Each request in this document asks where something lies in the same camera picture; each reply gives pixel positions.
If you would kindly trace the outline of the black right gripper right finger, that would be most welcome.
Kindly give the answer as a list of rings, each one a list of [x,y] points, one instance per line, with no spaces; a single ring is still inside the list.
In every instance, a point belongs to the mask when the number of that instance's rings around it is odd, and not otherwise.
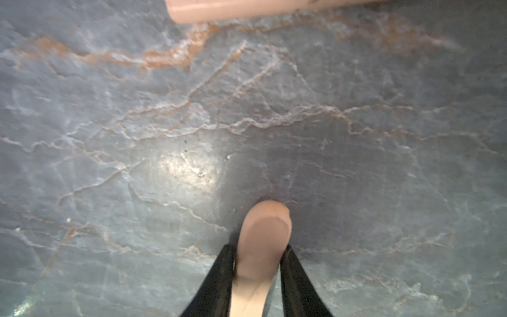
[[[282,255],[280,270],[285,317],[333,317],[290,245]]]

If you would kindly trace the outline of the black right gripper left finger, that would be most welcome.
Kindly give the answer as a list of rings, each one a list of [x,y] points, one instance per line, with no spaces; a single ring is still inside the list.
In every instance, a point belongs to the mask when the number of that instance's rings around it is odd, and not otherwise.
[[[230,316],[235,257],[236,248],[226,244],[181,317]]]

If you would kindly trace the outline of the peach knife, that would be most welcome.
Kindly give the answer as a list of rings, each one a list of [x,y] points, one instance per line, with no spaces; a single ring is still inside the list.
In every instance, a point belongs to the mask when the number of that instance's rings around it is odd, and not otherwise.
[[[274,200],[248,211],[238,239],[231,293],[231,316],[262,316],[292,232],[289,208]]]
[[[178,24],[264,17],[373,3],[374,0],[166,0],[171,19]]]

